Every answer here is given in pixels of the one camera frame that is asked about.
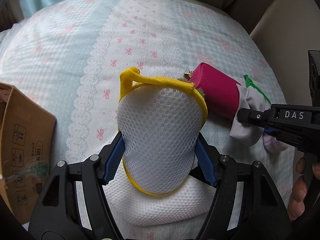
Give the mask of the person right hand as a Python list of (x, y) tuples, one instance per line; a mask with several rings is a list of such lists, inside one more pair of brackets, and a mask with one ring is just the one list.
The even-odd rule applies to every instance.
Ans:
[(291, 221), (296, 220), (305, 211), (304, 198), (307, 194), (307, 187), (303, 177), (304, 168), (305, 160), (304, 158), (300, 158), (296, 165), (296, 172), (300, 174), (300, 177), (293, 185), (287, 206), (287, 213)]

